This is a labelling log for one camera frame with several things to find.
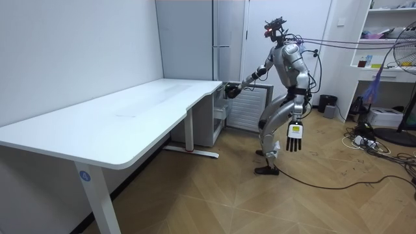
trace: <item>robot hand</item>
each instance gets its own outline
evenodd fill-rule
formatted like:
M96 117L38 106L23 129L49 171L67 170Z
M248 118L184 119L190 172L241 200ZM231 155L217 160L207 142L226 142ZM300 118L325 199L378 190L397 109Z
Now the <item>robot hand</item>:
M226 94L228 98L235 98L241 93L241 86L239 84L227 84L226 85Z
M298 151L302 150L302 136L304 133L304 126L301 121L291 121L287 128L286 150Z

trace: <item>black trash can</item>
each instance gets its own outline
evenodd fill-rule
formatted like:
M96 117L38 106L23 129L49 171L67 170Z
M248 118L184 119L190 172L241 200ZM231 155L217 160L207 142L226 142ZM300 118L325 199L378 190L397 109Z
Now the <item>black trash can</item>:
M323 94L321 96L319 96L319 106L318 106L318 111L323 113L325 112L325 107L327 105L333 105L335 106L335 104L337 103L338 97L332 96L332 95L326 95Z

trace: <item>desk leg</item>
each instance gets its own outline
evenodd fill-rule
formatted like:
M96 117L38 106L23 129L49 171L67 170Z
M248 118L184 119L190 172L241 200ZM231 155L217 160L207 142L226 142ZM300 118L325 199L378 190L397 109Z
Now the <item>desk leg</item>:
M185 149L176 146L165 146L163 149L171 150L171 151L178 151L183 153L192 153L196 155L202 155L207 157L212 157L217 159L219 154L211 153L208 151L201 151L194 149L194 128L192 124L192 108L187 111L187 116L185 117Z
M121 234L103 171L98 166L75 162L84 191L101 234Z

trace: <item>electric fan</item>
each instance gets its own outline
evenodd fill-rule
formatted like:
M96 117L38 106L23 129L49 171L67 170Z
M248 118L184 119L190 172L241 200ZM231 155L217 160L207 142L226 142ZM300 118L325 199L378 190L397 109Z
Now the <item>electric fan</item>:
M416 75L416 21L407 26L393 48L393 55L397 66L401 67L405 72ZM380 127L374 129L376 137L387 142L397 144L399 146L416 147L416 136L403 130L415 129L416 127L408 127L408 120L413 106L416 104L416 94L412 97L403 119L398 129Z

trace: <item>fan base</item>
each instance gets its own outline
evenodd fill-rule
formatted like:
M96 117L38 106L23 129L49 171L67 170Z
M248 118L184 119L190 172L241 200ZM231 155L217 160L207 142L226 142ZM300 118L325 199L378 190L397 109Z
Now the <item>fan base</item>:
M376 137L399 146L416 147L416 136L402 131L398 133L396 129L379 127L374 129Z

